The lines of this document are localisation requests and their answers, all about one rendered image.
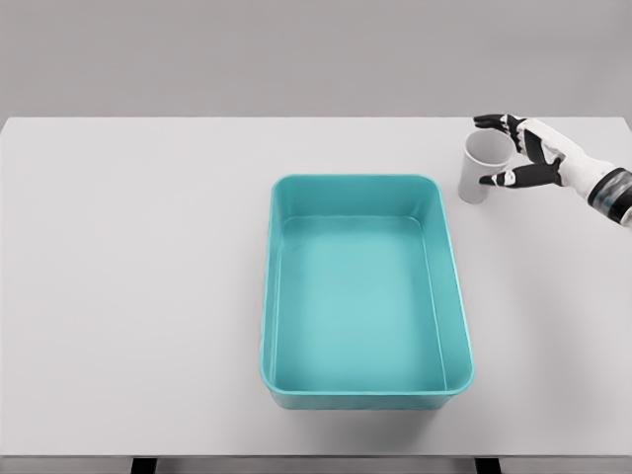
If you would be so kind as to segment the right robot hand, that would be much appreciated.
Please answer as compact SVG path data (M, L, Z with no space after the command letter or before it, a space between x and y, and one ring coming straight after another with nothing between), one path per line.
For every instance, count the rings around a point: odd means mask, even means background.
M479 179L481 185L510 189L562 186L562 162L569 156L582 154L572 140L536 118L487 114L476 116L473 121L478 128L494 129L508 136L516 152L529 160L527 165L483 176Z

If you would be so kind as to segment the teal plastic basket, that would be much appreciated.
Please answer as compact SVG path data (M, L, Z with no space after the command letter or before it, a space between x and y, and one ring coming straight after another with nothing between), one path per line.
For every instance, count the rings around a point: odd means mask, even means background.
M276 181L259 368L287 410L436 410L471 385L467 318L434 180Z

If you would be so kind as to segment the white paper cup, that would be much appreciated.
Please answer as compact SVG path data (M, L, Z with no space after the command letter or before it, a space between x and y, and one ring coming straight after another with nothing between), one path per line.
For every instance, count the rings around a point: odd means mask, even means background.
M464 142L459 196L469 203L483 202L489 195L489 187L480 185L479 179L503 171L514 152L514 143L507 135L494 129L472 131Z

